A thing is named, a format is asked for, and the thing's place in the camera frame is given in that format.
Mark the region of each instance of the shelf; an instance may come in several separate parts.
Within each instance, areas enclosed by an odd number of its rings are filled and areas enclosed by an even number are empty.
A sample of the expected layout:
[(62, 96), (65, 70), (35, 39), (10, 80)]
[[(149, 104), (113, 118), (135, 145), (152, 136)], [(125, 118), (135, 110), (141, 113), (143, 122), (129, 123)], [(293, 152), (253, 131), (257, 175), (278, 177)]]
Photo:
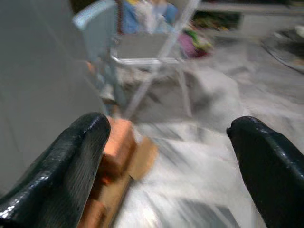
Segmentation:
[(197, 10), (205, 12), (242, 12), (245, 14), (304, 15), (304, 7), (264, 4), (228, 4), (202, 2)]
[(216, 37), (228, 37), (228, 38), (242, 38), (242, 34), (238, 30), (233, 31), (216, 31), (212, 29), (205, 29), (196, 31), (198, 34)]

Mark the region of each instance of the plastic bag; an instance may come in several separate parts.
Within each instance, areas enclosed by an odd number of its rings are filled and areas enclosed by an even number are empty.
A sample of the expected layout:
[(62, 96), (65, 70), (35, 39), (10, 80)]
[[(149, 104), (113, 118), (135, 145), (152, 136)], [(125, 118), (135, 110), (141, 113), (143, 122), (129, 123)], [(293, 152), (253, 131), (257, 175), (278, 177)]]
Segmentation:
[(135, 5), (135, 14), (139, 23), (139, 31), (154, 33), (158, 24), (164, 20), (163, 15), (155, 13), (155, 5), (148, 0), (142, 0)]

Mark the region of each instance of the chair leg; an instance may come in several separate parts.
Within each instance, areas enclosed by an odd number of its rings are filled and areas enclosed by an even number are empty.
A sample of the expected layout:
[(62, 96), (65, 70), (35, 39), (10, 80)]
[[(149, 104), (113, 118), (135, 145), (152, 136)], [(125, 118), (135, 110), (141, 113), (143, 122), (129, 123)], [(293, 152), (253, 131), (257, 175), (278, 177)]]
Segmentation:
[(158, 74), (158, 70), (155, 70), (152, 73), (152, 75), (140, 85), (140, 87), (138, 88), (136, 93), (133, 95), (128, 107), (126, 108), (126, 110), (123, 114), (124, 118), (130, 119), (133, 116), (135, 110), (137, 109), (140, 102), (142, 101), (142, 99), (146, 95), (149, 87), (152, 84), (153, 79), (157, 76), (157, 74)]
[(179, 83), (181, 86), (181, 92), (182, 92), (186, 114), (187, 116), (192, 117), (191, 103), (190, 103), (189, 92), (186, 84), (186, 78), (181, 67), (178, 68), (178, 74), (179, 74)]
[(113, 60), (110, 57), (107, 59), (106, 64), (107, 67), (109, 68), (105, 75), (106, 81), (109, 82), (113, 87), (115, 101), (119, 104), (119, 106), (125, 108), (127, 104), (127, 100), (124, 91), (117, 79), (116, 64), (113, 62)]

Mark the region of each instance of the wooden block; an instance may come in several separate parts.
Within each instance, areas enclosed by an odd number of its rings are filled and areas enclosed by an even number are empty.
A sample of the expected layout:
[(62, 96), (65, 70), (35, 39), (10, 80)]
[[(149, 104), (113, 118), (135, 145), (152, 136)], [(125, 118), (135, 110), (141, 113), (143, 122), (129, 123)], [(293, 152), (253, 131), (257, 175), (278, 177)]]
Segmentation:
[(131, 180), (143, 177), (153, 166), (156, 155), (157, 147), (151, 139), (144, 137), (134, 152), (125, 174), (114, 183), (103, 187), (99, 201), (104, 204), (107, 212), (101, 227), (110, 227)]
[(132, 122), (108, 117), (111, 125), (109, 140), (104, 148), (104, 156), (98, 173), (117, 178), (125, 171), (136, 149)]
[(105, 207), (102, 203), (89, 199), (77, 228), (99, 228), (104, 212)]

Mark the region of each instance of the white chair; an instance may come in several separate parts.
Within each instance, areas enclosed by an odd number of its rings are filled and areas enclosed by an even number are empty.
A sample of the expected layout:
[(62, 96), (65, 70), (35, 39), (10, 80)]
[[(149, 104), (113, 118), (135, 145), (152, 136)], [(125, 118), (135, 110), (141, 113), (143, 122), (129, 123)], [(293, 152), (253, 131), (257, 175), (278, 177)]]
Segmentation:
[(200, 0), (169, 0), (168, 2), (178, 8), (178, 15), (170, 34), (138, 33), (123, 35), (111, 50), (112, 59), (120, 66), (137, 68), (149, 66), (151, 72), (151, 76), (141, 84), (133, 95), (123, 114), (125, 118), (132, 117), (163, 65), (173, 65), (177, 70), (186, 113), (191, 116), (190, 99), (181, 66), (182, 57), (177, 39), (191, 19)]
[(73, 22), (83, 36), (88, 60), (96, 68), (98, 89), (103, 90), (105, 84), (110, 84), (115, 101), (124, 108), (126, 98), (117, 80), (115, 62), (110, 58), (113, 38), (117, 35), (117, 14), (114, 0), (100, 0), (77, 13)]

